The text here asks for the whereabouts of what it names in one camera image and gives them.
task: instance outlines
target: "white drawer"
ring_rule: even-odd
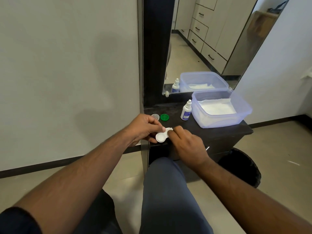
[[[193,18],[209,27],[210,19],[213,15],[213,10],[202,7],[198,4],[195,5]]]
[[[204,41],[201,40],[196,34],[194,34],[192,31],[190,31],[189,33],[189,37],[188,40],[191,44],[193,44],[193,46],[199,51],[201,52],[202,46],[204,44]]]
[[[205,40],[208,27],[193,18],[191,24],[191,31],[193,31],[202,40]]]
[[[206,43],[202,47],[201,54],[211,63],[211,65],[216,68],[216,70],[222,74],[227,61],[224,60],[215,50],[209,47]]]
[[[214,10],[217,0],[196,0],[196,3]]]
[[[185,37],[185,38],[188,38],[188,32],[190,31],[190,30],[179,30],[180,32],[181,32],[181,34],[183,34],[183,36]]]

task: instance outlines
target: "person's right hand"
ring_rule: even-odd
[[[203,165],[212,162],[208,156],[201,138],[177,126],[168,131],[168,136],[174,144],[180,159],[190,169],[197,172]]]

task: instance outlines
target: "hand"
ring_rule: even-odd
[[[139,114],[127,127],[124,128],[126,133],[129,133],[133,139],[129,146],[135,146],[141,139],[145,139],[152,143],[157,143],[157,140],[152,136],[156,132],[165,132],[166,128],[150,115]]]
[[[195,172],[205,164],[212,162],[201,138],[177,126],[168,131],[168,136],[175,146],[180,159]]]

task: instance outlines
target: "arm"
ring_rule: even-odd
[[[246,233],[312,233],[307,221],[210,159],[201,138],[181,126],[168,135],[181,160],[205,181]]]
[[[126,128],[43,181],[14,206],[28,211],[43,233],[71,233],[125,149],[143,138],[156,143],[149,134],[163,131],[164,127],[152,116],[138,115]]]

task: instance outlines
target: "black trash can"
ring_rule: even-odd
[[[233,148],[228,155],[219,160],[218,164],[254,188],[260,185],[261,173],[257,165],[239,149]]]

